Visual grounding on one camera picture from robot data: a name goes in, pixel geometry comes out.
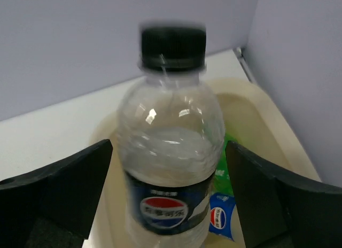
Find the clear Pepsi-label bottle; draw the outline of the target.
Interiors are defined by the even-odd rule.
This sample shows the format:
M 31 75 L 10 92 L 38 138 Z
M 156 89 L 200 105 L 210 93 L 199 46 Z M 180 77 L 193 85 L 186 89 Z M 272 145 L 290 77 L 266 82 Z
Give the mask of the clear Pepsi-label bottle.
M 211 195 L 209 203 L 211 209 L 209 232 L 245 247 L 235 198 L 216 192 Z

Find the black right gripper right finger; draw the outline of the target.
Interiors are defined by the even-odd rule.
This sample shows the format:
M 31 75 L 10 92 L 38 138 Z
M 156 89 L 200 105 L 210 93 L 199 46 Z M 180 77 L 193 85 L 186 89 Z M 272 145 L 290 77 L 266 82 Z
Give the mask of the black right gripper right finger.
M 246 247 L 341 247 L 341 188 L 228 142 L 226 161 Z

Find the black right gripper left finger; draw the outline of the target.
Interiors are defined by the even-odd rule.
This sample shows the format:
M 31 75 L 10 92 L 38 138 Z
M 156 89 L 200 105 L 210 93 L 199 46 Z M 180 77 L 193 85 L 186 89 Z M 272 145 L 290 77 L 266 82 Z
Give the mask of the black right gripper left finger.
M 82 247 L 89 238 L 113 146 L 99 141 L 1 181 L 1 247 Z

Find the green soda bottle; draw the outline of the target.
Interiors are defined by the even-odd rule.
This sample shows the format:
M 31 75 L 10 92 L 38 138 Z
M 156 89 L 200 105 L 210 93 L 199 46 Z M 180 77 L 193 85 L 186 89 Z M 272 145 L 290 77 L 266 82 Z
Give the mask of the green soda bottle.
M 236 141 L 236 139 L 229 134 L 225 134 L 224 145 L 222 148 L 221 156 L 216 167 L 215 176 L 213 177 L 213 189 L 212 192 L 219 192 L 224 195 L 233 196 L 232 185 L 230 182 L 230 176 L 226 161 L 226 146 L 229 141 Z

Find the clear bottle black cap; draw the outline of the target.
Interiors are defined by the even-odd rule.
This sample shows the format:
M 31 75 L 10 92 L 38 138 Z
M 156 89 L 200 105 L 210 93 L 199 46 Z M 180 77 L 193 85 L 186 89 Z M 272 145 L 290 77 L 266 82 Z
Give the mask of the clear bottle black cap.
M 127 231 L 136 247 L 200 247 L 225 136 L 217 96 L 200 79 L 206 28 L 147 22 L 140 34 L 144 79 L 124 96 L 116 129 Z

